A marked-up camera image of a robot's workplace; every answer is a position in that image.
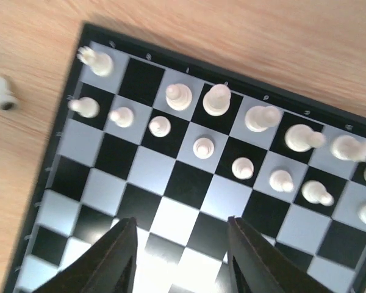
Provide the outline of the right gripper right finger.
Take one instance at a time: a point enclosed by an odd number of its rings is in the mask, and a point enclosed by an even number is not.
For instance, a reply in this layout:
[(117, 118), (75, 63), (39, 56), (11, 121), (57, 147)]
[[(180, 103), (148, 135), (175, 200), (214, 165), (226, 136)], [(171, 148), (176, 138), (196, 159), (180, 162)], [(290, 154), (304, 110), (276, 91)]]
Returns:
[(229, 217), (227, 231), (232, 292), (330, 292), (242, 218)]

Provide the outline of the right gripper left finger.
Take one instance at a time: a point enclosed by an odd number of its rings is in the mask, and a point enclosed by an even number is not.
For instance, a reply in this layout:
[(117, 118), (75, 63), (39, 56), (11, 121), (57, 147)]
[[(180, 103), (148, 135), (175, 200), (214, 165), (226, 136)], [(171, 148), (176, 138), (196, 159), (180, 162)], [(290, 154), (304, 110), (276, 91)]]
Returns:
[(80, 258), (35, 291), (132, 292), (137, 248), (136, 220), (133, 217), (123, 218)]

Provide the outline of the white bishop piece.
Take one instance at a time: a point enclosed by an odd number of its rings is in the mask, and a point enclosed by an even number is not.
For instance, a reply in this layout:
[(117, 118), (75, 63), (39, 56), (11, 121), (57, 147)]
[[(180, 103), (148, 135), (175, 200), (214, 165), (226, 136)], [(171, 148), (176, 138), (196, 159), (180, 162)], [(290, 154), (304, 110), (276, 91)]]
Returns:
[(308, 125), (297, 124), (286, 131), (284, 140), (291, 150), (302, 153), (311, 148), (322, 147), (326, 142), (326, 137)]

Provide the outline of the white knight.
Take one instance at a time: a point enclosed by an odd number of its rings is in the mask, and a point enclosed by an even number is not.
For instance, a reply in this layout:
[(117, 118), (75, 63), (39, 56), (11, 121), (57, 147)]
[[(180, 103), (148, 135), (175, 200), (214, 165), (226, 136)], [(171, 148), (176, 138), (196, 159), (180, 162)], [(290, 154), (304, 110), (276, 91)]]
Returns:
[(13, 94), (10, 82), (0, 76), (0, 110), (14, 110), (18, 105), (19, 100)]

